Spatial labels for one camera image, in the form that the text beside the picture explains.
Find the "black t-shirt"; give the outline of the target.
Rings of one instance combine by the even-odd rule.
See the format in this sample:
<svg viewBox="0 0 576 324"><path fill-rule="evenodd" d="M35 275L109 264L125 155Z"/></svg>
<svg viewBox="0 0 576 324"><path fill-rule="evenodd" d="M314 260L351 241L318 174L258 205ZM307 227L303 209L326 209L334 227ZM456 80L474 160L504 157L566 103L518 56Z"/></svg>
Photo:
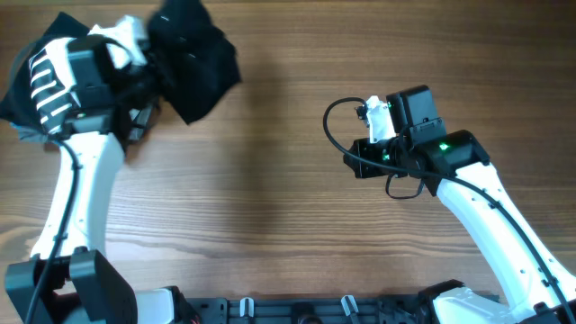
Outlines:
<svg viewBox="0 0 576 324"><path fill-rule="evenodd" d="M199 0L166 0L147 24L161 60L161 94L182 120L197 122L241 82L237 52Z"/></svg>

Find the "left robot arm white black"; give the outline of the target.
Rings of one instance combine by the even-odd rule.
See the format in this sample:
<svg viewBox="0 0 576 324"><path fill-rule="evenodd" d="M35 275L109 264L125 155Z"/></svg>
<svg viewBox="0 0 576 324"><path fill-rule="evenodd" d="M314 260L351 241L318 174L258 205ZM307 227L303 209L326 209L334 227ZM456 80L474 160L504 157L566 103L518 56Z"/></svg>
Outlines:
<svg viewBox="0 0 576 324"><path fill-rule="evenodd" d="M22 59L4 118L55 144L60 170L28 261L10 265L6 292L26 323L184 323L194 312L174 286L136 292L104 254L115 177L133 112L158 105L162 74L142 36L46 38Z"/></svg>

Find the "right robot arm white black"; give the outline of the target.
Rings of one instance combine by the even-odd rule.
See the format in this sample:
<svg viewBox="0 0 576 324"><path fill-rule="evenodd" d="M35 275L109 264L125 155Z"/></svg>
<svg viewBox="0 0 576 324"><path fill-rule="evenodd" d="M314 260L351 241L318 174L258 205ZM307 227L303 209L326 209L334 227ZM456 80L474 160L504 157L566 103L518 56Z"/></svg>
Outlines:
<svg viewBox="0 0 576 324"><path fill-rule="evenodd" d="M463 224L495 274L499 303L452 281L422 293L432 323L573 323L575 277L532 230L496 167L467 130L416 139L358 139L344 152L358 178L410 176Z"/></svg>

